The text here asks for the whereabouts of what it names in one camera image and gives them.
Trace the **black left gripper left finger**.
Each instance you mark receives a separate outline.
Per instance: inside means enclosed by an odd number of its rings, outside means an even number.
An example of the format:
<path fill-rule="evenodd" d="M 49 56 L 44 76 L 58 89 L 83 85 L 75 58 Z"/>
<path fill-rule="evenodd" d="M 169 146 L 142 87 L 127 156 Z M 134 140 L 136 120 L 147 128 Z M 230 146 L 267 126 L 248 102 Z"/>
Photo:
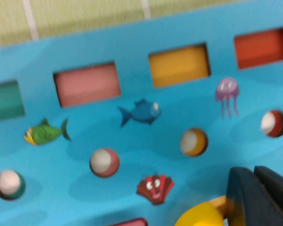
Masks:
<path fill-rule="evenodd" d="M 244 167 L 230 169 L 226 217 L 231 226 L 283 226 L 283 214 L 275 207 L 254 170 Z"/>

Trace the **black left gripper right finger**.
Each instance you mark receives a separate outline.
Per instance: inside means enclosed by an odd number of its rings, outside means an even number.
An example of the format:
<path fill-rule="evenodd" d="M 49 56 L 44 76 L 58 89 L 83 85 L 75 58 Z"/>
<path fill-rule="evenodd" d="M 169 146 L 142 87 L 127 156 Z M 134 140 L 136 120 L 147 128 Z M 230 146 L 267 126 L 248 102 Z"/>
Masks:
<path fill-rule="evenodd" d="M 256 166 L 254 174 L 275 203 L 275 207 L 283 214 L 283 176 L 266 166 Z"/>

